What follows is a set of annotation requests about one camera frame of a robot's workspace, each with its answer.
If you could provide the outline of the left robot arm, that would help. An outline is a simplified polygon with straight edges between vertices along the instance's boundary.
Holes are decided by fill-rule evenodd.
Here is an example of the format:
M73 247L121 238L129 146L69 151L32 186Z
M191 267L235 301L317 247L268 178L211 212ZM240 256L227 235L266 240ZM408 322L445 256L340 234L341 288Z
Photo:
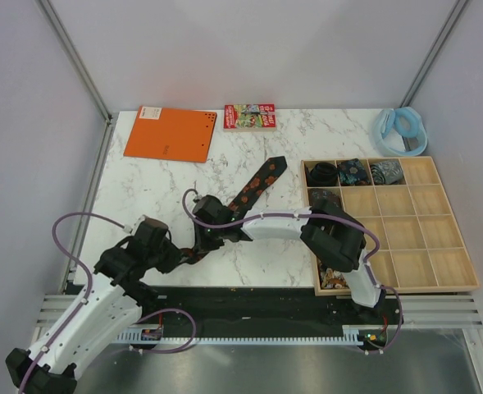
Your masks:
M168 226L144 218L132 235L105 250L88 282L51 328L29 349L6 358L21 393L72 393L96 357L119 334L140 321L152 322L158 302L144 274L179 256Z

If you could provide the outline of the black orange floral tie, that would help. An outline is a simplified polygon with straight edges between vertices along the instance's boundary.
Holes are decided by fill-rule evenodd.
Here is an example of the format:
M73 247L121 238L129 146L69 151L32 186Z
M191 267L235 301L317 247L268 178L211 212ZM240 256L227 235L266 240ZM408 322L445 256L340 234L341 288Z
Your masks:
M201 222L209 225L224 225L237 222L245 217L255 205L261 194L277 181L287 169L284 156L267 159L244 188L224 205L217 197L205 195L194 199L195 205L191 214ZM181 263L195 264L213 250L220 249L225 240L230 242L250 241L241 231L241 225L222 229L211 229L194 223L194 246L181 250Z

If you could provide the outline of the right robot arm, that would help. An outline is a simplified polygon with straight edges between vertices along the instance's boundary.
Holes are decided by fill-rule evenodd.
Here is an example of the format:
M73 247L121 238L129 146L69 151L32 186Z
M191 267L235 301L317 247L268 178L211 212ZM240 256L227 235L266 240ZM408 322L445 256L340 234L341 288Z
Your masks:
M354 313L364 323L383 313L385 291L371 269L380 241L357 219L327 200L295 210L250 209L232 213L207 195L185 212L194 224L217 238L237 241L302 241L326 267L341 273L351 292Z

